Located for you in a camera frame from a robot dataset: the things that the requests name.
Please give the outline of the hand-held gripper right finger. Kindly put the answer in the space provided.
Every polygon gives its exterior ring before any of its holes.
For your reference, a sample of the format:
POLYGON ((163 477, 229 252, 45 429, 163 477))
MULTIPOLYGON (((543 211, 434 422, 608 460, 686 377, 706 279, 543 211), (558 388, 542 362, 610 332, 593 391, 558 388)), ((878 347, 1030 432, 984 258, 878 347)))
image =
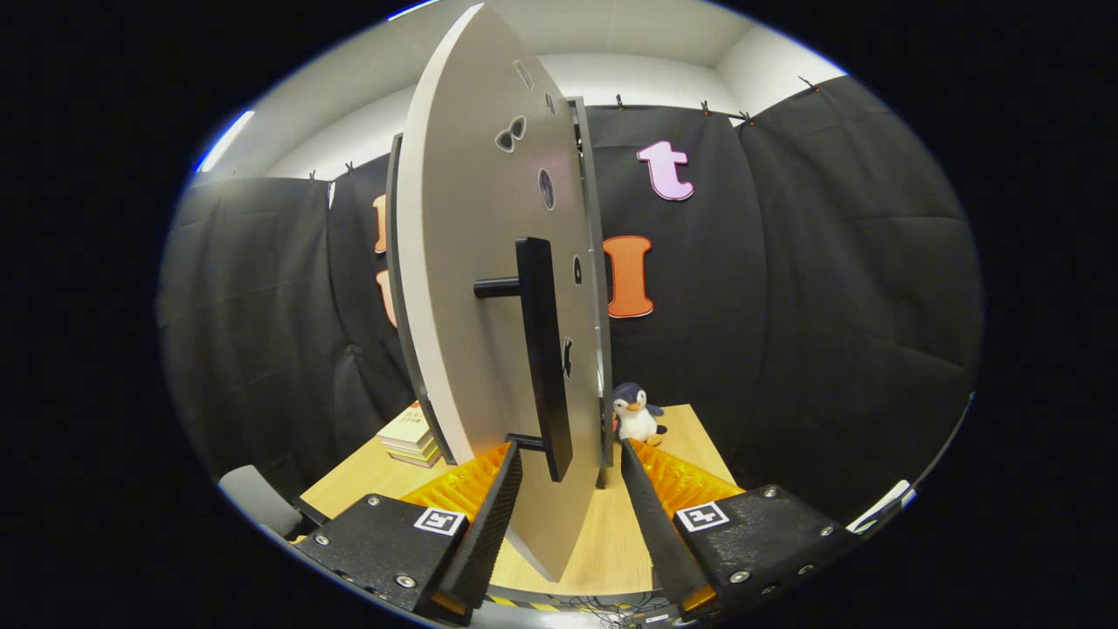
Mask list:
POLYGON ((620 444, 620 473, 659 584, 685 621, 754 612, 861 540, 790 490, 743 490, 637 439, 620 444))

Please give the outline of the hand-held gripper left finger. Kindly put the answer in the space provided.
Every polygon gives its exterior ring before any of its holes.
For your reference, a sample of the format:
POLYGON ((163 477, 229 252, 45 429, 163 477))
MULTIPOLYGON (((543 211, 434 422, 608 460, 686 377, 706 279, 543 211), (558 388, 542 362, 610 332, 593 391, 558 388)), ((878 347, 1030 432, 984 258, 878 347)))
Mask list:
POLYGON ((402 498, 366 494, 292 546, 379 604, 470 625, 522 478, 521 442, 510 439, 402 498))

